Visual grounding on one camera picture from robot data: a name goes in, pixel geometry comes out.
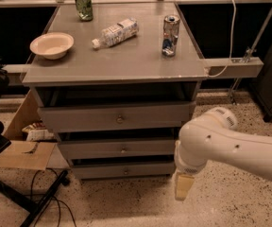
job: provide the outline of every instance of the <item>bowl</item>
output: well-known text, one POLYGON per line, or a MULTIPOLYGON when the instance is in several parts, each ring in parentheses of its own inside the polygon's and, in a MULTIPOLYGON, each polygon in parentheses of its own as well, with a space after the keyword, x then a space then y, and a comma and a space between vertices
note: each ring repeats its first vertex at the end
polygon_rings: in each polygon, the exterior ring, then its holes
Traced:
POLYGON ((53 32, 34 39, 30 44, 30 50, 46 59, 56 60, 64 57, 73 43, 74 39, 71 35, 53 32))

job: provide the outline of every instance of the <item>can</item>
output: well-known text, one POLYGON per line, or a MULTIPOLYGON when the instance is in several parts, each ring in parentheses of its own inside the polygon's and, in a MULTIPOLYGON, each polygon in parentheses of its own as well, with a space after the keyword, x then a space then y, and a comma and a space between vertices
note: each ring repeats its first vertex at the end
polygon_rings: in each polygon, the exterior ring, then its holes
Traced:
POLYGON ((174 57, 176 55, 179 24, 180 18, 177 15, 170 14, 164 17, 162 54, 166 57, 174 57))
POLYGON ((81 21, 93 19, 92 0, 76 0, 76 10, 81 21))

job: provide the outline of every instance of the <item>drawer knob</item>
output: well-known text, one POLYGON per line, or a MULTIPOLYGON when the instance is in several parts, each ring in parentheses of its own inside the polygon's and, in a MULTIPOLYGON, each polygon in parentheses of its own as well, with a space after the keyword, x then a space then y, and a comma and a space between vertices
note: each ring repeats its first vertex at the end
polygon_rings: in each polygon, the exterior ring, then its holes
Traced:
POLYGON ((116 121, 117 121, 118 124, 124 123, 124 118, 123 118, 123 116, 119 114, 118 117, 117 117, 117 119, 116 119, 116 121))

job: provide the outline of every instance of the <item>floor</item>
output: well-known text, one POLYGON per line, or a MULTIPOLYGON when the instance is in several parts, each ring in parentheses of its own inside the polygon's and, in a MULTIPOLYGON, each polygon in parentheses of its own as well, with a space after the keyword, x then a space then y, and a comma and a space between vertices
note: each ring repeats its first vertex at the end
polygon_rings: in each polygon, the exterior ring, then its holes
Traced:
MULTIPOLYGON (((237 105, 230 104, 227 93, 199 93, 195 115, 215 106, 231 109, 239 120, 239 130, 272 135, 272 122, 263 122, 263 112, 246 92, 236 94, 237 105)), ((20 99, 3 99, 0 120, 7 125, 20 99)), ((29 194, 35 171, 0 168, 0 179, 24 194, 29 194)), ((52 171, 41 172, 34 193, 52 183, 52 171)), ((240 169, 216 162, 195 176, 185 201, 176 201, 171 177, 79 181, 69 172, 71 183, 56 194, 70 206, 76 226, 106 227, 201 227, 201 226, 272 226, 272 183, 240 169)), ((74 226, 69 211, 60 203, 59 226, 74 226)), ((20 226, 27 211, 0 195, 0 226, 20 226)), ((58 226, 59 208, 52 201, 36 226, 58 226)))

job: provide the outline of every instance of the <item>countertop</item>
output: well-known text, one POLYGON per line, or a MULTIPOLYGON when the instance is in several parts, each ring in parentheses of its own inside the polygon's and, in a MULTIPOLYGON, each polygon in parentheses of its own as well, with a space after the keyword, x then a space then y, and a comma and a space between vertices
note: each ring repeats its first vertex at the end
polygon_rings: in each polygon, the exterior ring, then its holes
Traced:
POLYGON ((162 32, 165 15, 178 14, 174 3, 94 4, 93 20, 81 22, 75 5, 62 5, 48 32, 64 32, 75 43, 60 60, 35 57, 23 84, 80 85, 144 81, 198 81, 205 79, 204 61, 180 23, 177 54, 162 55, 162 32), (114 47, 94 50, 92 39, 103 28, 128 17, 137 19, 136 37, 114 47))

